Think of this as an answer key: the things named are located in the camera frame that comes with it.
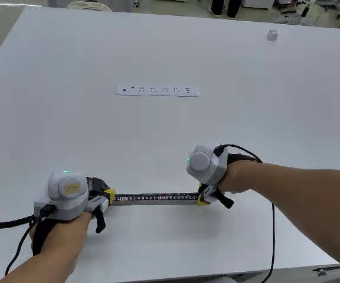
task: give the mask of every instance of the yellow clamp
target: yellow clamp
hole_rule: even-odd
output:
[[[112,205],[112,202],[113,202],[113,198],[115,197],[115,194],[116,194],[116,191],[115,189],[108,189],[108,190],[105,190],[104,193],[108,193],[110,195],[110,201],[109,201],[109,205]]]
[[[203,202],[202,200],[201,200],[201,194],[199,194],[199,197],[198,197],[198,205],[210,205],[210,203],[209,202]]]

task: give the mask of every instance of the white table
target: white table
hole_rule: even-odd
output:
[[[119,193],[196,191],[185,172],[196,144],[340,169],[335,66],[338,29],[26,8],[0,49],[0,221],[32,213],[53,170],[102,177]],[[115,95],[130,83],[196,84],[201,94]],[[113,207],[107,231],[91,224],[70,282],[268,269],[270,203],[254,192],[235,202]],[[0,231],[0,277],[25,229]],[[337,264],[279,211],[276,236],[276,269]],[[27,241],[18,263],[30,255]]]

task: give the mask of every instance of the measuring tape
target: measuring tape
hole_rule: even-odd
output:
[[[199,193],[119,193],[112,205],[197,205]]]

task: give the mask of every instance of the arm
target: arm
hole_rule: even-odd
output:
[[[87,237],[92,214],[82,213],[69,223],[58,223],[45,240],[41,253],[30,258],[0,283],[63,283],[74,271]]]
[[[273,202],[309,239],[340,262],[340,170],[305,170],[240,161],[222,191],[253,189]]]

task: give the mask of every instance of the power outlet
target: power outlet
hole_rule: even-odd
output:
[[[118,85],[120,96],[199,96],[196,86],[181,85]]]

